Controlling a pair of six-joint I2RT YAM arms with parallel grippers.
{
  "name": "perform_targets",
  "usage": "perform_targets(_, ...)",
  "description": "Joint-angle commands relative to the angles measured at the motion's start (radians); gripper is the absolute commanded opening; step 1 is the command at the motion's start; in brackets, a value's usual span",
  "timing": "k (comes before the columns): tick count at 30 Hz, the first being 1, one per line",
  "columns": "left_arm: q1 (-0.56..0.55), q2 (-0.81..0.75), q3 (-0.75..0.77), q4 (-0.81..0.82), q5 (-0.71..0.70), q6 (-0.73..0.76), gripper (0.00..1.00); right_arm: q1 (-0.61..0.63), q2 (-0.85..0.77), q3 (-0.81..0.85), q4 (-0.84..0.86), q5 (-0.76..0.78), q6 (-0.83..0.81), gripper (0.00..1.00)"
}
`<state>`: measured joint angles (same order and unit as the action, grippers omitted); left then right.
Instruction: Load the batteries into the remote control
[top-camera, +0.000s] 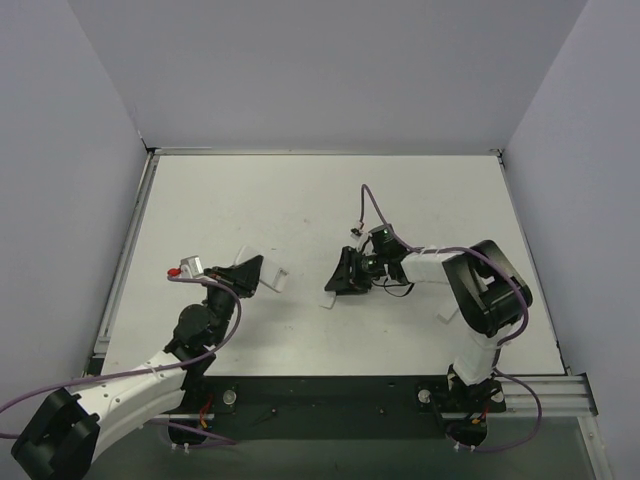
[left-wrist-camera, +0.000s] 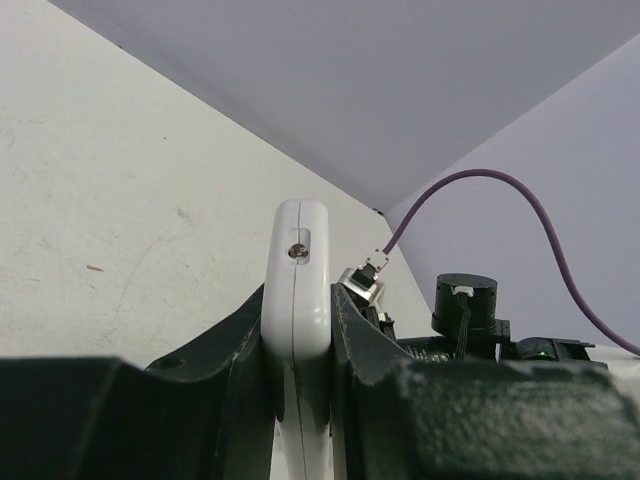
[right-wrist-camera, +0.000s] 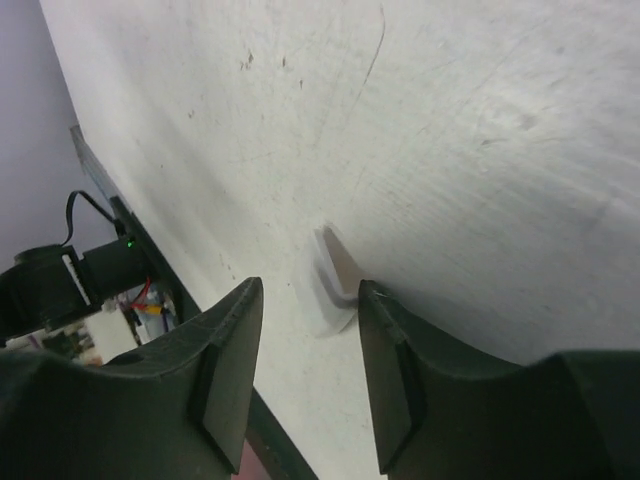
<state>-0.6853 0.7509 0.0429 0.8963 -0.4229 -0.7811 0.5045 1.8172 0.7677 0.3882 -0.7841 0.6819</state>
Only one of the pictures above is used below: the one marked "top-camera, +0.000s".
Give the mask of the small remote battery cover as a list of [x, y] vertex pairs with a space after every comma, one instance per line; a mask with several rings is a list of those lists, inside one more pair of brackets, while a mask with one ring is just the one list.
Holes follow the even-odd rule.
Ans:
[[336, 295], [334, 292], [324, 292], [321, 296], [319, 306], [324, 309], [332, 309], [336, 302]]

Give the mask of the small grey remote control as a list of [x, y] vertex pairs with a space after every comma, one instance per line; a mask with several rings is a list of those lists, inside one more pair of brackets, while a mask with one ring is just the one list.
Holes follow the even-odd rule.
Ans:
[[243, 245], [235, 256], [233, 265], [240, 265], [246, 261], [253, 259], [256, 256], [263, 257], [259, 282], [276, 293], [282, 293], [285, 289], [290, 272], [288, 269], [272, 260], [266, 254], [248, 245]]

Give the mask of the long white remote control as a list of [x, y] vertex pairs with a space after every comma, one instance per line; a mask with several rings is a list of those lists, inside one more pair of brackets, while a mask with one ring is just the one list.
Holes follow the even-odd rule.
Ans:
[[460, 312], [459, 307], [452, 303], [442, 304], [436, 311], [435, 319], [442, 324], [449, 324]]

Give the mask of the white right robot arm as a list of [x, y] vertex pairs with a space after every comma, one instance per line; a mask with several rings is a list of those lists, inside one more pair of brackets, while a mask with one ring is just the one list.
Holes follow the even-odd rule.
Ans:
[[390, 225], [367, 234], [358, 248], [341, 249], [336, 269], [324, 286], [331, 298], [368, 293], [378, 280], [399, 286], [446, 285], [467, 324], [468, 336], [456, 355], [450, 378], [467, 388], [496, 373], [502, 346], [520, 335], [529, 321], [531, 290], [493, 240], [471, 247], [411, 247]]

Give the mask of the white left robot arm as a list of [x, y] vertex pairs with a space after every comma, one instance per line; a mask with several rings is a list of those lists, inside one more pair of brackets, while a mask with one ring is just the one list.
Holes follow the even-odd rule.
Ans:
[[81, 479], [110, 446], [160, 414], [193, 411], [204, 402], [199, 381], [236, 333], [241, 302], [252, 297], [264, 258], [256, 254], [229, 267], [183, 259], [171, 282], [200, 285], [201, 303], [179, 314], [169, 342], [139, 366], [40, 388], [44, 400], [11, 448], [31, 479]]

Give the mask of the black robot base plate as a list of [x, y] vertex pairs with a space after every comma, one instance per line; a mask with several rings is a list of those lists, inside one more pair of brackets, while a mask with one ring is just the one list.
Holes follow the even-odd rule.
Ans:
[[404, 440], [461, 436], [479, 444], [502, 413], [495, 379], [466, 387], [445, 376], [181, 376], [161, 372], [74, 394], [97, 451], [161, 417], [170, 434], [247, 440]]

